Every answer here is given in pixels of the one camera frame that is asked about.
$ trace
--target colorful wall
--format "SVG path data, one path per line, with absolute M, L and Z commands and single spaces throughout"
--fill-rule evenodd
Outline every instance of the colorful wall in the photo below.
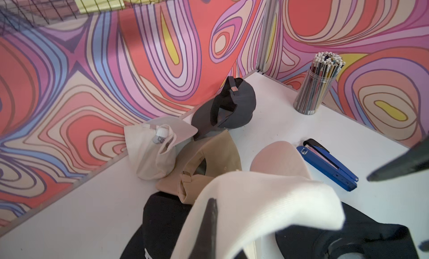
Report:
M 278 0 L 267 74 L 298 90 L 322 51 L 346 61 L 326 106 L 407 146 L 428 135 L 428 0 Z
M 256 65 L 265 0 L 173 0 L 0 38 L 0 226 Z M 14 25 L 17 20 L 9 17 Z

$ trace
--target baseball cap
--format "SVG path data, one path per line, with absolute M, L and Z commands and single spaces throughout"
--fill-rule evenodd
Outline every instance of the baseball cap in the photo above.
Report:
M 250 171 L 311 179 L 303 157 L 286 141 L 264 147 L 253 159 Z
M 410 235 L 403 225 L 381 224 L 342 203 L 346 221 L 338 231 L 291 225 L 275 233 L 285 259 L 337 259 L 348 253 L 364 258 L 417 259 Z
M 203 174 L 196 171 L 201 162 L 206 162 Z M 172 195 L 178 195 L 181 202 L 193 204 L 215 177 L 242 170 L 237 147 L 227 130 L 213 137 L 191 141 L 176 158 L 173 171 L 158 181 L 156 188 Z
M 191 208 L 177 196 L 164 192 L 151 195 L 143 210 L 142 225 L 128 242 L 121 259 L 170 259 Z M 245 258 L 243 251 L 235 257 Z
M 175 146 L 196 132 L 195 127 L 177 117 L 158 117 L 124 127 L 131 167 L 144 180 L 167 176 L 175 165 Z
M 228 76 L 220 94 L 203 104 L 192 116 L 198 140 L 216 128 L 238 128 L 249 123 L 256 108 L 253 87 L 242 78 Z

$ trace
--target cap brim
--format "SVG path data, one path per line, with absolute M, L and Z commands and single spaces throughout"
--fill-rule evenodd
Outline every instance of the cap brim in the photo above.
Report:
M 256 96 L 253 87 L 243 80 L 239 87 L 239 96 L 231 93 L 229 106 L 235 105 L 234 112 L 219 127 L 238 128 L 249 123 L 256 108 Z
M 198 140 L 214 129 L 212 123 L 210 122 L 210 112 L 212 111 L 214 100 L 215 99 L 213 98 L 210 101 L 207 101 L 193 114 L 191 124 L 198 130 L 198 132 L 193 137 L 194 140 Z
M 264 147 L 253 159 L 250 171 L 311 179 L 303 157 L 286 141 L 278 141 Z
M 147 123 L 151 125 L 169 125 L 176 134 L 176 140 L 171 143 L 173 146 L 191 138 L 198 132 L 196 127 L 186 123 L 178 117 L 157 117 L 149 120 Z
M 357 225 L 365 223 L 378 224 L 367 215 L 361 213 L 344 202 L 342 202 L 342 207 L 346 216 L 344 226 L 349 223 Z M 322 248 L 322 245 L 315 246 L 315 243 L 321 239 L 326 239 L 327 243 L 329 244 L 328 239 L 323 237 L 323 234 L 330 232 L 335 233 L 336 231 L 292 225 L 283 230 L 277 231 L 275 233 L 275 240 L 279 250 L 281 251 L 282 255 L 285 256 L 285 258 L 319 258 L 319 256 L 314 255 L 320 254 L 320 252 L 324 251 L 324 249 Z
M 143 240 L 143 225 L 141 225 L 126 245 L 120 259 L 135 259 L 144 257 L 145 245 Z
M 211 137 L 190 142 L 185 145 L 176 157 L 176 165 L 173 171 L 157 182 L 156 189 L 171 195 L 179 195 L 178 184 L 180 181 L 180 174 L 188 161 L 190 161 L 192 157 L 210 140 Z

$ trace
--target metal frame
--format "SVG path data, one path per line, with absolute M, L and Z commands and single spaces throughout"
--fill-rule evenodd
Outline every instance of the metal frame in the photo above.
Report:
M 79 18 L 95 12 L 134 8 L 166 0 L 0 0 L 0 36 Z
M 269 43 L 269 38 L 271 35 L 271 26 L 272 21 L 274 19 L 275 14 L 275 8 L 277 6 L 278 0 L 267 0 L 265 5 L 265 16 L 264 16 L 264 23 L 262 25 L 262 35 L 261 35 L 261 41 L 259 44 L 259 50 L 258 50 L 258 56 L 257 56 L 257 65 L 256 69 L 259 72 L 262 72 L 263 74 L 266 72 L 264 71 L 265 66 L 265 60 L 267 56 L 267 48 Z

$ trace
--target beige baseball cap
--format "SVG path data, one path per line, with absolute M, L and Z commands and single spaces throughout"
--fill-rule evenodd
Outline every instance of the beige baseball cap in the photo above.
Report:
M 204 175 L 196 173 L 206 160 Z M 159 191 L 177 195 L 184 204 L 194 204 L 204 187 L 215 177 L 235 170 L 242 170 L 237 147 L 227 130 L 216 136 L 191 141 L 176 158 L 173 171 L 158 181 Z
M 311 179 L 303 157 L 286 141 L 278 141 L 264 147 L 253 159 L 250 171 Z

